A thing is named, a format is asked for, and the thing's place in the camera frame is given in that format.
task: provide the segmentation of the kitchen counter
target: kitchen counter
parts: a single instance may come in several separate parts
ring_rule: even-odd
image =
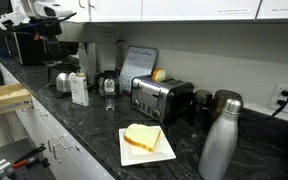
[[[92,93],[88,107],[73,104],[71,97],[56,99],[45,88],[45,65],[21,66],[13,59],[3,58],[0,62],[114,178],[202,179],[198,163],[206,139],[204,131],[196,130],[181,119],[165,127],[132,109],[127,95],[116,100],[115,111],[106,111],[104,99]],[[177,158],[122,167],[118,129],[132,123],[161,126]],[[288,179],[288,129],[285,128],[288,124],[271,123],[263,130],[256,123],[242,124],[244,135],[238,138],[225,179]]]

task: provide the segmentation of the wooden drawer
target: wooden drawer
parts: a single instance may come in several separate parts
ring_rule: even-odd
[[[0,86],[0,114],[32,106],[31,94],[22,84]]]

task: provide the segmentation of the paper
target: paper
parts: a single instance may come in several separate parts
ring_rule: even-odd
[[[131,92],[131,83],[134,77],[152,73],[157,53],[157,49],[152,48],[129,48],[120,76],[123,90]]]

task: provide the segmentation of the white wall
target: white wall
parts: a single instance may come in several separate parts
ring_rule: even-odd
[[[288,24],[118,24],[132,45],[159,49],[157,67],[196,88],[239,92],[266,108],[277,83],[288,85]],[[287,119],[288,114],[278,117]]]

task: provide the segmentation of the toaster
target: toaster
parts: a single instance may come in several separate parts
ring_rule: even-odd
[[[154,81],[151,75],[135,77],[131,87],[131,106],[168,125],[189,109],[193,90],[192,83],[174,78]]]

